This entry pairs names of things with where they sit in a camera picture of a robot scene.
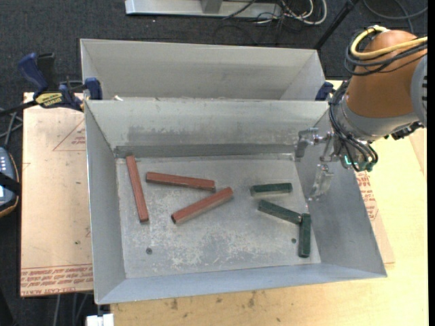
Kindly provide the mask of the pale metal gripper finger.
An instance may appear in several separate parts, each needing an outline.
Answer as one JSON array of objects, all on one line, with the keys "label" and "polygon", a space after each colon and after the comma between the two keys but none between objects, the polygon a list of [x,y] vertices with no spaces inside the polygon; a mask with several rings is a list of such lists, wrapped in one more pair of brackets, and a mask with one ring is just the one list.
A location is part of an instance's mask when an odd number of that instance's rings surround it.
[{"label": "pale metal gripper finger", "polygon": [[308,146],[318,145],[321,141],[319,137],[319,128],[308,128],[298,132],[298,141],[295,146],[295,157],[302,158]]},{"label": "pale metal gripper finger", "polygon": [[315,169],[315,178],[308,195],[308,201],[320,201],[329,189],[334,173],[327,164],[318,164]]}]

